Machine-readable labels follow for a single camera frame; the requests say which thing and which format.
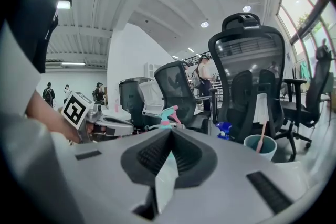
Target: chair base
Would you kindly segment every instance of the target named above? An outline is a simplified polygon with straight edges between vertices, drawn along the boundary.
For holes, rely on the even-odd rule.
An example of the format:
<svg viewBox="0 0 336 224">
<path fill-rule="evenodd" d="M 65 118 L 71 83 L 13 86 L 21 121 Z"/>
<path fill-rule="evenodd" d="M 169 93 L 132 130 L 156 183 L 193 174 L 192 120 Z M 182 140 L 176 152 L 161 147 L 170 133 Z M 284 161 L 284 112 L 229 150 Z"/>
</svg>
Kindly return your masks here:
<svg viewBox="0 0 336 224">
<path fill-rule="evenodd" d="M 292 147 L 292 150 L 293 150 L 293 154 L 290 155 L 290 158 L 289 158 L 289 162 L 293 162 L 296 158 L 296 147 L 295 147 L 295 142 L 294 142 L 294 138 L 295 139 L 301 139 L 301 140 L 304 140 L 304 141 L 307 141 L 307 144 L 306 144 L 306 149 L 309 149 L 310 148 L 310 145 L 311 145 L 311 142 L 312 140 L 309 139 L 309 138 L 306 138 L 305 136 L 299 134 L 299 133 L 296 133 L 293 131 L 293 122 L 290 122 L 290 125 L 289 125 L 289 129 L 288 130 L 285 130 L 285 129 L 280 129 L 280 131 L 282 131 L 281 134 L 277 135 L 274 139 L 281 139 L 281 138 L 287 138 L 290 142 L 290 145 Z"/>
</svg>

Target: black slot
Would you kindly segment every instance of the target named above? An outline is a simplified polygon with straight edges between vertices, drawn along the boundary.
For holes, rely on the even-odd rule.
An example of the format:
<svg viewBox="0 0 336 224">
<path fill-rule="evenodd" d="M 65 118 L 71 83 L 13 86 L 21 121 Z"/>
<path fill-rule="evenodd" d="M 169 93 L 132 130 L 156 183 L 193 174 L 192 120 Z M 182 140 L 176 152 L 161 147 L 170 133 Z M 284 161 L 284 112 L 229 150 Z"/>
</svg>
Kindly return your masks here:
<svg viewBox="0 0 336 224">
<path fill-rule="evenodd" d="M 91 157 L 98 156 L 100 154 L 101 154 L 101 152 L 99 150 L 93 150 L 93 151 L 88 151 L 88 152 L 76 154 L 75 157 L 78 161 L 80 161 L 82 159 L 88 159 L 88 158 L 91 158 Z"/>
<path fill-rule="evenodd" d="M 256 172 L 246 176 L 262 196 L 274 214 L 289 207 L 292 202 L 262 173 Z"/>
</svg>

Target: black sleeve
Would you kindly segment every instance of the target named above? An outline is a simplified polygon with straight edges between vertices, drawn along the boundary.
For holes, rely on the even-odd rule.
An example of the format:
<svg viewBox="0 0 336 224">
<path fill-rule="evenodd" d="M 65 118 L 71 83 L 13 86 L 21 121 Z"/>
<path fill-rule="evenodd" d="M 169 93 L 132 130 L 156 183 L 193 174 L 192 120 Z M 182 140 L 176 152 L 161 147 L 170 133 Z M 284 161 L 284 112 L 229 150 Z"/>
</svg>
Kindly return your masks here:
<svg viewBox="0 0 336 224">
<path fill-rule="evenodd" d="M 36 69 L 45 72 L 46 40 L 58 0 L 18 0 L 8 23 L 21 49 Z"/>
</svg>

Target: recessed light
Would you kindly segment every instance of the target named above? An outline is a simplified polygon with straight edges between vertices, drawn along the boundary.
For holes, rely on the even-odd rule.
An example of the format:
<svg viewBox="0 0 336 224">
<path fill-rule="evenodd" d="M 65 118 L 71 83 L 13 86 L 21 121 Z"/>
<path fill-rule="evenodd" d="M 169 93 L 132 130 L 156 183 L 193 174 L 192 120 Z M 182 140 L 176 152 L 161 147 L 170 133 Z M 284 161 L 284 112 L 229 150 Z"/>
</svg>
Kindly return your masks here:
<svg viewBox="0 0 336 224">
<path fill-rule="evenodd" d="M 208 27 L 209 26 L 209 22 L 202 22 L 201 23 L 201 27 L 202 28 L 206 28 L 206 27 Z"/>
<path fill-rule="evenodd" d="M 85 66 L 84 62 L 62 62 L 63 66 Z"/>
<path fill-rule="evenodd" d="M 57 3 L 58 9 L 71 9 L 71 0 L 59 0 Z"/>
<path fill-rule="evenodd" d="M 243 7 L 243 12 L 249 12 L 251 10 L 251 6 Z"/>
</svg>

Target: backpack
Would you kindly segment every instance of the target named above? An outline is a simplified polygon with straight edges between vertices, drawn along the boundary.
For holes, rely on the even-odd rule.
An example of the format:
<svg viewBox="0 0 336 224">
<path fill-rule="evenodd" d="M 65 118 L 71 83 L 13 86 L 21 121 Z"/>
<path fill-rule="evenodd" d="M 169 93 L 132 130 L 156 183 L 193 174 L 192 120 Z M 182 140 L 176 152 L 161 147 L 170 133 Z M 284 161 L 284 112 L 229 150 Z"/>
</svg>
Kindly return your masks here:
<svg viewBox="0 0 336 224">
<path fill-rule="evenodd" d="M 199 89 L 202 82 L 201 82 L 201 79 L 199 78 L 197 70 L 198 70 L 198 67 L 192 73 L 192 75 L 191 75 L 191 81 L 193 82 L 194 87 L 196 89 Z"/>
<path fill-rule="evenodd" d="M 48 88 L 46 88 L 46 90 L 47 90 L 47 92 L 46 92 L 46 94 L 44 95 L 44 100 L 46 101 L 46 102 L 48 102 L 48 103 L 52 103 L 53 102 L 53 98 L 52 98 L 52 96 L 51 96 L 51 91 L 52 91 L 52 89 L 50 88 L 49 90 L 48 90 Z"/>
</svg>

